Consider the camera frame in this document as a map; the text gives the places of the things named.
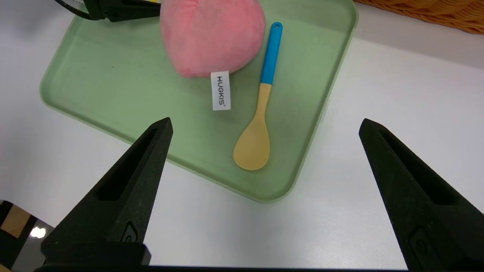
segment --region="stuffed toy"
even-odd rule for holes
[[[164,0],[165,50],[178,74],[235,72],[259,52],[266,20],[258,0]]]

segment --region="fabric tag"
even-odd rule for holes
[[[230,110],[230,79],[228,71],[211,73],[213,110]]]

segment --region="spoon handle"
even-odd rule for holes
[[[267,43],[266,58],[262,68],[261,83],[272,85],[274,81],[275,67],[277,65],[277,56],[279,55],[279,46],[282,38],[282,24],[275,22],[271,26],[269,42]]]

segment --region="plastic tray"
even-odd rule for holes
[[[212,111],[210,79],[178,76],[159,18],[119,23],[74,18],[41,83],[44,103],[129,143],[171,117],[168,160],[260,202],[293,188],[358,21],[352,0],[261,0],[267,19],[259,55],[230,76],[232,110]],[[267,110],[271,156],[244,171],[232,155],[257,104],[269,27],[284,25]]]

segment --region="white table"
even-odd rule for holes
[[[358,8],[294,191],[262,205],[168,163],[145,238],[152,264],[405,268],[358,137],[364,118],[484,211],[484,36]],[[53,226],[128,148],[40,100],[71,19],[51,0],[0,3],[0,199]]]

